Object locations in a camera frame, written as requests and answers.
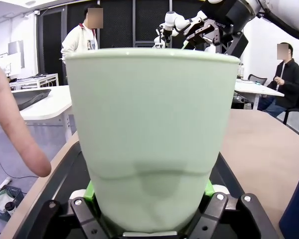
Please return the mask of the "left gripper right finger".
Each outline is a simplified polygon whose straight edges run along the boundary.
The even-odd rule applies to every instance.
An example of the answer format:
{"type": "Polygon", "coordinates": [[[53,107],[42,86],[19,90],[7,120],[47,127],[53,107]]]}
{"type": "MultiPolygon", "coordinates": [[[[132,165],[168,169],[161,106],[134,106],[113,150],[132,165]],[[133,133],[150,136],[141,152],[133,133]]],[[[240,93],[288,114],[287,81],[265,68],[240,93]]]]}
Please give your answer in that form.
{"type": "Polygon", "coordinates": [[[277,233],[254,194],[234,198],[217,192],[211,182],[180,239],[276,239],[277,233]]]}

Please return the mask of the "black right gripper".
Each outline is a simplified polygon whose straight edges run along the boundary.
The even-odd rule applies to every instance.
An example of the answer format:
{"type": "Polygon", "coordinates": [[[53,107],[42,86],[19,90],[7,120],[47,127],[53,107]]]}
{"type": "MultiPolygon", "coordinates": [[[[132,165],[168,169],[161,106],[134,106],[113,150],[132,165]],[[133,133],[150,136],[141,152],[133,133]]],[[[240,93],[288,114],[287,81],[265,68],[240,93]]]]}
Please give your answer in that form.
{"type": "Polygon", "coordinates": [[[185,30],[183,49],[222,53],[222,45],[247,45],[245,25],[261,10],[258,0],[210,0],[209,19],[214,26],[204,27],[204,20],[194,20],[185,30]]]}

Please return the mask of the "person's right hand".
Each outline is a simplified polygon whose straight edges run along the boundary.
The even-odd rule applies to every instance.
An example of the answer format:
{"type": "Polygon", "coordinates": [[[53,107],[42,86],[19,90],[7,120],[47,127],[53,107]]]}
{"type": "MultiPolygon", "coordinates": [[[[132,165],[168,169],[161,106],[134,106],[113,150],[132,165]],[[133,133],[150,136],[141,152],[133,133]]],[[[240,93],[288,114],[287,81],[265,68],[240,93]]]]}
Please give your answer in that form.
{"type": "Polygon", "coordinates": [[[51,163],[28,130],[1,68],[0,125],[28,169],[39,177],[48,176],[51,173],[51,163]]]}

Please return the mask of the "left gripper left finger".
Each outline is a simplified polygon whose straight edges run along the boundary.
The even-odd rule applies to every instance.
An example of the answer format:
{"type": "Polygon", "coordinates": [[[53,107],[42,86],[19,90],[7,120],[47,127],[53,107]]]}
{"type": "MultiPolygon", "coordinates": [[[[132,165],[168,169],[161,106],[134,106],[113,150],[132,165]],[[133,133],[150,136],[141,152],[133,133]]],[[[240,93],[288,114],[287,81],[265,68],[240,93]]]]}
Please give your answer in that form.
{"type": "Polygon", "coordinates": [[[96,198],[50,199],[34,208],[14,236],[16,239],[119,239],[97,208],[96,198]]]}

